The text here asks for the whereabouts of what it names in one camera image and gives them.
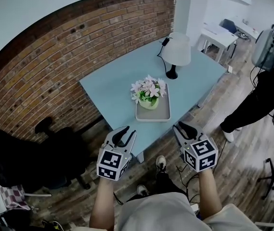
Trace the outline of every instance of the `blue chair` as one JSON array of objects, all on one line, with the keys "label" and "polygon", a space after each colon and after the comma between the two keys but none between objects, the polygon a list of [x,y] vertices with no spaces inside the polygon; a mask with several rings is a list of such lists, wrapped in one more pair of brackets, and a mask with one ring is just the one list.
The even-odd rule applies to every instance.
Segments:
[{"label": "blue chair", "polygon": [[[228,20],[228,19],[224,19],[224,20],[221,22],[220,26],[222,26],[223,28],[227,29],[230,33],[235,34],[235,33],[237,32],[237,28],[236,28],[234,22],[233,22],[233,21],[230,21],[230,20]],[[237,43],[236,43],[236,41],[235,41],[235,42],[234,42],[234,49],[233,49],[231,58],[232,58],[233,55],[234,55],[234,52],[235,52],[236,47],[237,47]]]}]

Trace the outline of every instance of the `white tray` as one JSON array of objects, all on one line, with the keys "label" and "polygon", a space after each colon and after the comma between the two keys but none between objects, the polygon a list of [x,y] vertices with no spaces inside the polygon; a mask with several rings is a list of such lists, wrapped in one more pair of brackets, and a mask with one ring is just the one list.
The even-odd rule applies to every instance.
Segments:
[{"label": "white tray", "polygon": [[171,119],[171,107],[169,99],[169,89],[166,84],[166,95],[159,97],[159,104],[155,110],[143,108],[139,103],[136,104],[136,119],[141,122],[167,122]]}]

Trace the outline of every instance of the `white t-shirt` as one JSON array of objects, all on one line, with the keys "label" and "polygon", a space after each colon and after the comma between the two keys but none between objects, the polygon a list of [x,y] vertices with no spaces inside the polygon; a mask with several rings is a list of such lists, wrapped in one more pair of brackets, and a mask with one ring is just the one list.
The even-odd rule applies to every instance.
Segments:
[{"label": "white t-shirt", "polygon": [[[95,229],[76,228],[74,231]],[[203,221],[193,212],[187,197],[169,192],[125,203],[119,216],[119,231],[259,231],[235,205]]]}]

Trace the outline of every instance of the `forearm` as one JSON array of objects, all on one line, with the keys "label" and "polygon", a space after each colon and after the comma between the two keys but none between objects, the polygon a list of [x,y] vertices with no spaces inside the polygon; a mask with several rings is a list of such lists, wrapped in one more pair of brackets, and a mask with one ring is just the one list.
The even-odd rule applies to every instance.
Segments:
[{"label": "forearm", "polygon": [[212,170],[206,169],[199,173],[200,184],[200,214],[202,219],[215,215],[222,210],[216,182]]},{"label": "forearm", "polygon": [[100,178],[90,228],[114,230],[113,182]]}]

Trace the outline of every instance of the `potted flower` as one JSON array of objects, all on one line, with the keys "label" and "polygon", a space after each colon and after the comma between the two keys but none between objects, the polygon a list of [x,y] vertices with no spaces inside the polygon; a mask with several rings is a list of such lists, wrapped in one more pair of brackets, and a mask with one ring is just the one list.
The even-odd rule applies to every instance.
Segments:
[{"label": "potted flower", "polygon": [[131,98],[143,108],[154,110],[159,104],[159,97],[166,94],[166,83],[162,79],[154,79],[149,75],[131,85]]}]

